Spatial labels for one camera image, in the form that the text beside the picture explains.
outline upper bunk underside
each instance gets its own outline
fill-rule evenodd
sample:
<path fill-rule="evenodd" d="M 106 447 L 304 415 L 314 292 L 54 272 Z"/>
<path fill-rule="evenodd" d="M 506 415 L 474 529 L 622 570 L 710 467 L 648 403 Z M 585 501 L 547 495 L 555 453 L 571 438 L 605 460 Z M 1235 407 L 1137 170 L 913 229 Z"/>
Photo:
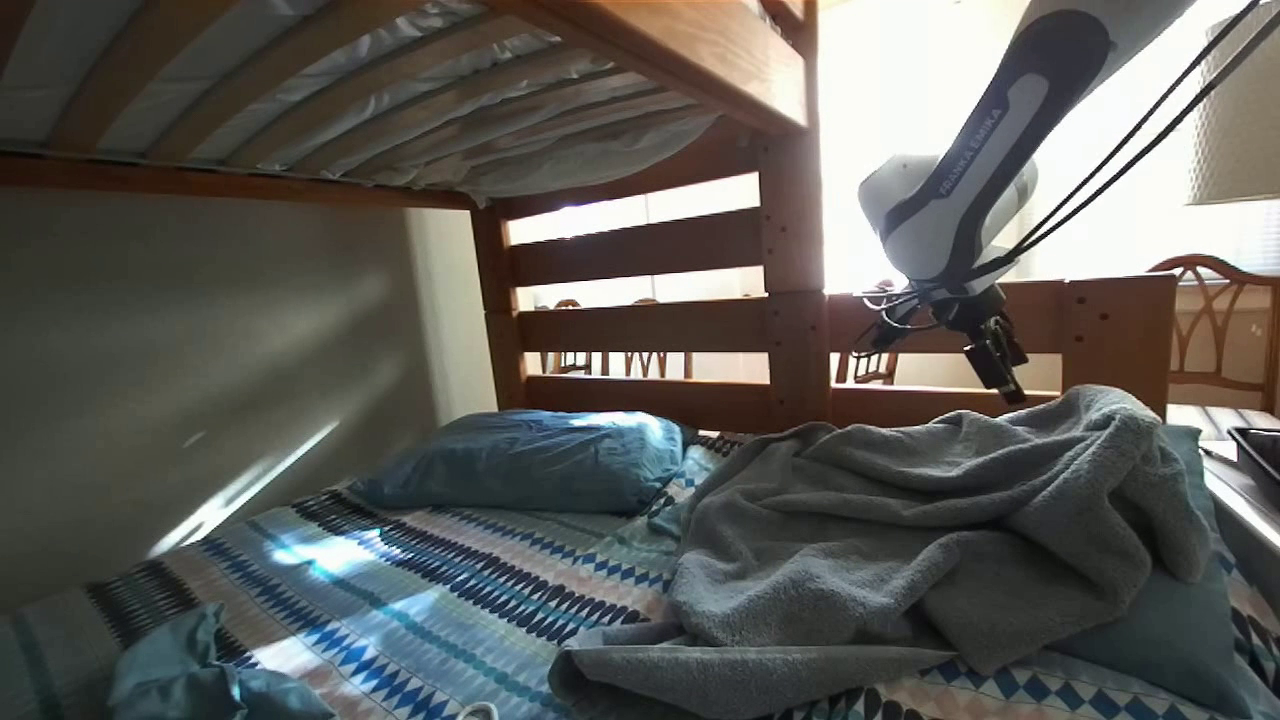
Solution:
<path fill-rule="evenodd" d="M 764 10 L 8 0 L 0 180 L 48 176 L 32 160 L 61 160 L 52 176 L 73 180 L 96 160 L 462 205 L 663 166 L 679 172 L 657 184 L 724 176 L 757 166 L 751 137 L 802 128 L 789 5 Z"/>

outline striped bedspread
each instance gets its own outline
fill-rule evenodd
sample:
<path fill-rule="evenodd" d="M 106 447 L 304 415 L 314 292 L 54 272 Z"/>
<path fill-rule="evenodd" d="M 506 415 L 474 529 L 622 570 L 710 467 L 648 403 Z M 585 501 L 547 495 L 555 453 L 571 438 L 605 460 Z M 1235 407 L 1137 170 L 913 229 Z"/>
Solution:
<path fill-rule="evenodd" d="M 225 609 L 227 661 L 298 677 L 336 718 L 563 718 L 561 641 L 663 609 L 675 541 L 651 518 L 411 514 L 342 494 L 233 524 L 137 571 L 0 618 L 0 718 L 103 718 L 119 653 Z M 1235 636 L 1274 679 L 1274 622 L 1240 583 Z M 1160 689 L 1065 656 L 996 677 L 940 665 L 791 718 L 1202 718 Z"/>

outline gray blanket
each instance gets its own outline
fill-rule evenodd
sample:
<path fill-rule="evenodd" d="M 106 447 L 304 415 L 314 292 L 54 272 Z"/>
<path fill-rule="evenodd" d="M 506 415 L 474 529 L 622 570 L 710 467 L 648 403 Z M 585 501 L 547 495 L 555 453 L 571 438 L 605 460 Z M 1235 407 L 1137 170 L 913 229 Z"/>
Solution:
<path fill-rule="evenodd" d="M 577 636 L 579 718 L 761 718 L 947 656 L 998 670 L 1118 618 L 1208 532 L 1117 390 L 913 430 L 806 426 L 736 453 L 683 529 L 668 622 Z"/>

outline wooden bed frame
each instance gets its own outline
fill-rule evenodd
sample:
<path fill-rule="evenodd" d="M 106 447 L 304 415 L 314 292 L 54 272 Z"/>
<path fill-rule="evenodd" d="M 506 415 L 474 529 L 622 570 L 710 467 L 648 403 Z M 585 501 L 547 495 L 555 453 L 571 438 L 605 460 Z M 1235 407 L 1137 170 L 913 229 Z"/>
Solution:
<path fill-rule="evenodd" d="M 718 121 L 692 149 L 636 176 L 545 197 L 502 197 L 474 205 L 449 188 L 382 188 L 342 176 L 252 172 L 190 166 L 200 137 L 227 124 L 279 79 L 314 55 L 346 46 L 358 27 L 388 26 L 416 0 L 332 0 L 298 21 L 279 46 L 252 55 L 239 71 L 211 84 L 183 116 L 137 160 L 96 157 L 106 124 L 145 84 L 211 27 L 236 0 L 148 0 L 79 79 L 43 146 L 0 152 L 0 184 L 22 188 L 103 188 L 103 191 L 178 191 L 252 197 L 304 205 L 388 205 L 388 210 L 468 210 L 482 286 L 490 371 L 499 407 L 648 407 L 705 430 L 789 430 L 801 419 L 902 426 L 942 407 L 998 412 L 993 393 L 940 390 L 830 390 L 828 357 L 851 347 L 868 311 L 848 297 L 823 297 L 821 176 L 815 176 L 815 0 L 488 0 L 490 16 L 516 16 L 657 79 L 663 91 L 714 107 Z M 18 46 L 34 0 L 0 10 L 0 71 Z M 362 71 L 314 91 L 279 134 L 310 128 L 332 106 L 396 84 L 411 67 Z M 636 197 L 714 176 L 761 176 L 761 210 L 718 213 L 675 224 L 605 234 L 577 245 L 511 245 L 506 224 L 563 205 Z M 516 288 L 551 281 L 605 281 L 705 269 L 764 269 L 768 297 L 521 311 Z M 1118 384 L 1163 407 L 1166 371 L 1166 276 L 1131 281 L 1040 281 L 1009 288 L 1012 321 L 1027 352 L 1061 352 L 1065 384 Z M 902 352 L 957 352 L 958 338 L 918 333 Z M 768 384 L 714 381 L 585 381 L 533 376 L 526 352 L 768 352 Z"/>

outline pillow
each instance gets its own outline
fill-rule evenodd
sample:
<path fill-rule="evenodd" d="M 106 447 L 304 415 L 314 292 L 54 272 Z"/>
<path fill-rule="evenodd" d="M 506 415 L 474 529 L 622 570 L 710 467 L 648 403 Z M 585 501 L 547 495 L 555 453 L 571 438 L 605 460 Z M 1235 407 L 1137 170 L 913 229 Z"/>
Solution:
<path fill-rule="evenodd" d="M 683 430 L 648 412 L 481 412 L 444 426 L 350 495 L 388 509 L 639 514 L 683 463 Z"/>
<path fill-rule="evenodd" d="M 1163 430 L 1160 453 L 1178 463 L 1175 476 L 1183 483 L 1173 494 L 1186 494 L 1198 524 L 1212 537 L 1212 551 L 1225 557 L 1228 543 L 1214 532 L 1212 495 L 1202 489 L 1198 434 Z M 1214 560 L 1191 583 L 1153 570 L 1148 590 L 1118 622 L 1055 648 L 1065 656 L 1080 656 L 1166 689 L 1225 718 L 1274 718 L 1274 697 L 1235 656 L 1228 583 Z"/>

